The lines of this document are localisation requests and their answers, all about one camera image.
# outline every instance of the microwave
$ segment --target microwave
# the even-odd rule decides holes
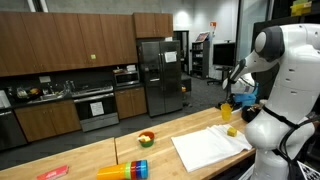
[[[138,84],[140,82],[138,71],[127,71],[114,74],[116,86],[126,86],[132,84]]]

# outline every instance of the kitchen sink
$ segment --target kitchen sink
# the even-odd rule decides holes
[[[46,102],[46,101],[53,101],[56,99],[62,99],[67,95],[67,93],[59,93],[59,94],[45,94],[40,96],[39,98],[29,101],[28,104],[34,104],[34,103],[41,103],[41,102]]]

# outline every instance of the floor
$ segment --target floor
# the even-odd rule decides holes
[[[221,85],[191,78],[192,91],[184,94],[182,110],[150,118],[147,114],[123,119],[119,124],[90,132],[76,131],[0,152],[0,170],[71,150],[110,137],[123,136],[216,106],[225,99]]]

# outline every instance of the lower cabinet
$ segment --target lower cabinet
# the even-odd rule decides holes
[[[81,129],[72,100],[20,108],[15,113],[29,142]]]
[[[115,95],[119,119],[147,112],[143,87],[116,91]]]

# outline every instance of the yellow cup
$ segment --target yellow cup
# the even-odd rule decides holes
[[[225,121],[229,121],[231,118],[231,112],[232,112],[232,108],[230,104],[228,103],[222,104],[220,108],[221,108],[222,119]]]

